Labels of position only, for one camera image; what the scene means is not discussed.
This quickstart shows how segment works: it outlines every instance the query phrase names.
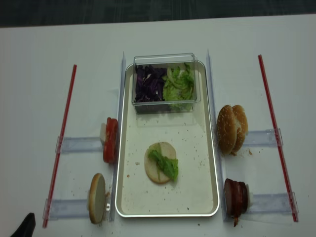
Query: plastic container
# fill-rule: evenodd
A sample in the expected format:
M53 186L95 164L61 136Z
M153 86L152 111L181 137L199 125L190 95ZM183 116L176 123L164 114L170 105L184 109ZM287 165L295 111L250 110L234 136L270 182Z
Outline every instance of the plastic container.
M185 64L190 66L191 75L194 80L194 88L192 99L177 100L177 101L150 101L136 102L136 68L142 66L145 68L152 65L154 68L168 67L176 69L180 67L180 75L185 71ZM172 113L172 112L191 112L194 109L195 103L200 101L200 90L198 82L198 63L192 53L169 54L156 56L137 56L134 58L134 74L133 74L133 93L132 104L137 114L156 114L156 113Z

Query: top bun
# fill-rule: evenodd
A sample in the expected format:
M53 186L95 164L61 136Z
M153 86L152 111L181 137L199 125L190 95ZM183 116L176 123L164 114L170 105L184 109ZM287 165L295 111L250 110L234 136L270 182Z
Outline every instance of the top bun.
M224 155L235 153L248 132L247 117L240 105L225 105L217 118L219 147Z
M237 129L236 143L232 150L232 152L235 153L240 150L240 148L243 145L243 142L245 141L245 137L248 133L248 122L247 122L245 111L242 106L240 105L233 106L233 112L236 119L240 123L240 127Z
M89 217L93 224L102 222L105 208L105 180L102 174L93 176L89 192Z

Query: dark floor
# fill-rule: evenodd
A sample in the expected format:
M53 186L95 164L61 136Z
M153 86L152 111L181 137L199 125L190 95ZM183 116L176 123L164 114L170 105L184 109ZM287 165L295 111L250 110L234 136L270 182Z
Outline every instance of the dark floor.
M38 26L316 12L316 0L0 0L0 26Z

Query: sesame seed bun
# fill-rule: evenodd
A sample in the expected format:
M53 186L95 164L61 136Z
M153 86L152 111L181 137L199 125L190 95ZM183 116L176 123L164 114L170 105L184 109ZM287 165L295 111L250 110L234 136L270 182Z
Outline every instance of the sesame seed bun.
M232 152L237 152L240 150L240 148L243 145L243 142L245 140L246 134L248 133L248 122L247 122L247 117L245 114L245 111L242 106L240 105L235 105L233 106L233 112L238 120L240 127L237 129L237 139L235 146L232 150Z
M235 153L241 147L248 132L247 117L240 105L225 105L217 118L219 147L224 155Z

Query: clear plastic container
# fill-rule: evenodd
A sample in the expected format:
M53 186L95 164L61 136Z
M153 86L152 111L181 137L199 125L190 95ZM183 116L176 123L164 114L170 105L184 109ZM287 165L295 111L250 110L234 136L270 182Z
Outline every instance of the clear plastic container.
M163 85L160 83L160 92L156 90L158 101L143 102L144 100L137 98L137 68L142 67L149 70L149 66L153 68L163 68L167 71L170 67L172 70L180 68L180 74L186 70L187 66L190 67L190 73L194 81L192 96L186 100L165 100L163 96ZM133 93L132 104L137 114L155 114L155 113L172 113L172 112L191 112L194 109L195 103L200 101L199 91L199 76L198 76L198 63L192 53L183 54L169 54L169 55L156 55L156 56L137 56L134 58L134 75L133 75Z

